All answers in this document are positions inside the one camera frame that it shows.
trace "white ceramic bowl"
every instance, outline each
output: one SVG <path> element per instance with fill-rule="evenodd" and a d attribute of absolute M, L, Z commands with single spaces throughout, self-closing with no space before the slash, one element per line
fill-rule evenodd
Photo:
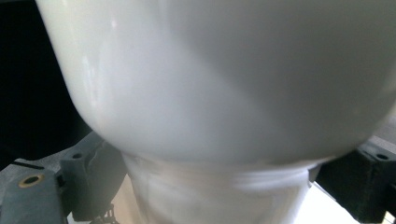
<path fill-rule="evenodd" d="M 158 175 L 159 170 L 173 176 L 177 167 L 237 173 L 306 169 L 364 141 L 396 97 L 395 1 L 37 3 L 78 112 L 124 153 L 130 173 L 143 183 L 136 189 L 160 195 L 154 200 L 162 206 L 157 210 L 142 196 L 141 204 L 156 214 L 174 198 L 164 191 L 176 188 L 169 187 L 166 181 L 172 178 Z M 220 186 L 230 188 L 233 177 L 224 177 Z M 203 192 L 196 179 L 193 184 L 180 179 L 173 183 L 185 187 L 180 191 Z M 277 182 L 275 189 L 286 182 Z M 303 182 L 294 188 L 303 188 Z M 208 192 L 204 195 L 210 201 Z M 231 190 L 217 203 L 244 202 L 227 201 L 233 195 Z M 276 208 L 266 200 L 261 202 Z M 202 207 L 203 214 L 218 212 Z M 233 209 L 224 214 L 237 214 Z M 246 216 L 256 223 L 249 212 Z M 194 219 L 188 215 L 187 220 Z"/>

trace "white plastic container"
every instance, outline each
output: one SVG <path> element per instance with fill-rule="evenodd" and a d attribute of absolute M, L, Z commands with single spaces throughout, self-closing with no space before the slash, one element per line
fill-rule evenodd
<path fill-rule="evenodd" d="M 396 96 L 395 1 L 36 0 L 147 223 L 290 223 Z"/>

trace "dark background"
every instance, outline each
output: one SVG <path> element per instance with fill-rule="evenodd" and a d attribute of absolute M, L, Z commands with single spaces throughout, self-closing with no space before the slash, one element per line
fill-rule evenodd
<path fill-rule="evenodd" d="M 0 170 L 71 147 L 89 131 L 35 2 L 0 0 Z"/>

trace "screw hole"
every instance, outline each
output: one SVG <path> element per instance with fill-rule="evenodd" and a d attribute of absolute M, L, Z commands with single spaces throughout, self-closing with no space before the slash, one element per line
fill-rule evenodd
<path fill-rule="evenodd" d="M 20 181 L 19 186 L 22 189 L 30 188 L 44 179 L 44 175 L 31 175 Z"/>
<path fill-rule="evenodd" d="M 38 180 L 37 176 L 31 176 L 23 181 L 23 184 L 33 184 Z"/>
<path fill-rule="evenodd" d="M 82 157 L 81 153 L 76 153 L 73 155 L 73 159 L 79 159 L 81 157 Z"/>
<path fill-rule="evenodd" d="M 389 159 L 389 157 L 387 157 L 386 155 L 383 155 L 383 154 L 376 154 L 376 156 L 377 156 L 379 159 L 384 160 L 384 161 Z"/>

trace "metal bracket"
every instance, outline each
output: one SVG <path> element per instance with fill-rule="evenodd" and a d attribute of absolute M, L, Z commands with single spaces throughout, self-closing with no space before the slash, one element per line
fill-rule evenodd
<path fill-rule="evenodd" d="M 389 188 L 395 181 L 396 155 L 373 139 L 324 164 L 317 177 L 320 186 L 360 223 L 381 223 L 387 211 L 395 211 L 396 201 L 389 203 Z"/>
<path fill-rule="evenodd" d="M 60 164 L 56 174 L 32 170 L 10 182 L 0 224 L 64 224 L 70 212 L 75 221 L 104 217 L 126 174 L 119 151 L 90 133 Z"/>

